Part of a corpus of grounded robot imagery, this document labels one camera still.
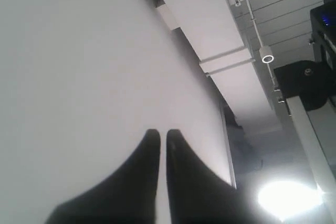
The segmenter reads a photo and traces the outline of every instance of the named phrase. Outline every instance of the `bright light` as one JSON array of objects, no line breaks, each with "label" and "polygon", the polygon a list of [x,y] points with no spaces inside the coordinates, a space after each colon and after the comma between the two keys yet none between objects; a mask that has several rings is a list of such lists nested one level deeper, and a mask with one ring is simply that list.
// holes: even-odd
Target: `bright light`
[{"label": "bright light", "polygon": [[266,185],[258,195],[259,204],[284,221],[323,203],[320,190],[296,182],[282,181]]}]

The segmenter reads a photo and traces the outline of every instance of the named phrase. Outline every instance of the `round light fixture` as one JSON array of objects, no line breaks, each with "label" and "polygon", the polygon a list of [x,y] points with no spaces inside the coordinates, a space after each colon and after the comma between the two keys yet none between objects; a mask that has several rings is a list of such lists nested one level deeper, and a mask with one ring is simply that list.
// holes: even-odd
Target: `round light fixture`
[{"label": "round light fixture", "polygon": [[259,49],[260,57],[263,63],[269,64],[274,61],[272,50],[269,46],[262,46]]},{"label": "round light fixture", "polygon": [[262,188],[258,202],[270,214],[284,221],[321,205],[323,200],[320,190],[297,182],[279,181]]}]

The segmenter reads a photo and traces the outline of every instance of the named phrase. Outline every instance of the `ceiling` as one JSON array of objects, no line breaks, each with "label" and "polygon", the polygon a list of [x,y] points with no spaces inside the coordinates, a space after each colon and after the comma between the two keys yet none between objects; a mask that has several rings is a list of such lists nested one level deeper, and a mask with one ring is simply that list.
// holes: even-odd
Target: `ceiling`
[{"label": "ceiling", "polygon": [[[313,59],[308,40],[311,34],[310,10],[323,0],[249,0],[265,45],[272,48],[276,60],[272,68],[298,60]],[[250,41],[255,58],[260,44],[250,20],[246,1],[231,6],[239,30]]]}]

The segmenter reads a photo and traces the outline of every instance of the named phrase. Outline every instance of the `white wall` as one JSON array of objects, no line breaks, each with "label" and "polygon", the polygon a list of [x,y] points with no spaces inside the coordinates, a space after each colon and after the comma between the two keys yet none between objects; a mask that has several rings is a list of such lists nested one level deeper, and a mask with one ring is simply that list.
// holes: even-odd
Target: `white wall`
[{"label": "white wall", "polygon": [[[42,223],[148,128],[230,181],[218,99],[151,0],[0,0],[0,223]],[[162,142],[158,223],[168,223]]]}]

